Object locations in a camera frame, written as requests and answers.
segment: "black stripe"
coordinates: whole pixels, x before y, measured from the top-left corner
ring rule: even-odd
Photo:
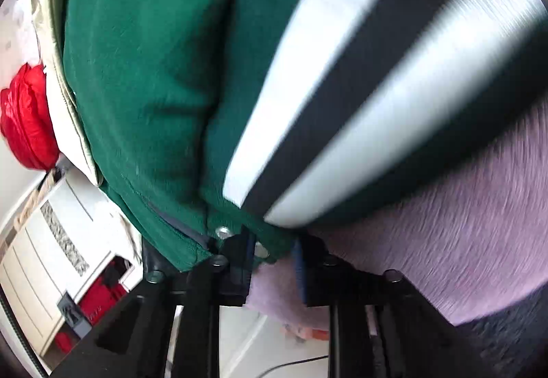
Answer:
[[[243,208],[261,216],[268,212],[381,84],[446,1],[377,2],[280,143]]]

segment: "white floor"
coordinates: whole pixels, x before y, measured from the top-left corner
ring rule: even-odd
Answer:
[[[220,323],[221,378],[257,378],[274,366],[328,354],[328,342],[298,343],[278,321],[257,312],[223,309]],[[326,359],[290,365],[268,378],[327,378],[327,364]]]

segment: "white cabinet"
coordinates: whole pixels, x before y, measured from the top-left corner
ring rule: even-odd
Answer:
[[[61,296],[78,302],[120,250],[109,233],[120,232],[112,221],[94,222],[93,209],[108,199],[72,170],[15,236],[0,263],[0,283],[21,329],[38,354],[44,354],[64,323],[57,309]],[[142,277],[138,260],[126,279],[135,285]]]

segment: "red object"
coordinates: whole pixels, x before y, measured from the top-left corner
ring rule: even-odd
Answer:
[[[121,284],[108,288],[99,276],[80,301],[79,307],[91,325],[97,324],[116,303],[127,294]]]
[[[43,65],[21,67],[9,88],[0,91],[0,131],[25,167],[50,170],[59,158],[46,99]]]
[[[63,331],[60,331],[55,336],[55,344],[57,344],[57,347],[59,347],[59,350],[61,350],[61,352],[70,353],[75,343],[72,342],[72,339],[70,338],[70,336],[68,336]]]
[[[329,332],[327,330],[317,330],[312,331],[312,338],[320,341],[329,341]]]
[[[95,279],[78,305],[91,325],[97,324],[105,313],[128,293],[120,283],[115,284],[112,288],[107,287],[103,280],[104,274],[103,271]],[[55,336],[55,344],[62,352],[69,353],[76,342],[67,333],[60,331]]]

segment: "purple towel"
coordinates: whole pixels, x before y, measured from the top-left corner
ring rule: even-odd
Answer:
[[[409,199],[312,231],[356,268],[400,269],[452,323],[503,309],[548,280],[548,96],[472,160]],[[290,259],[254,273],[248,306],[326,329],[306,309]]]

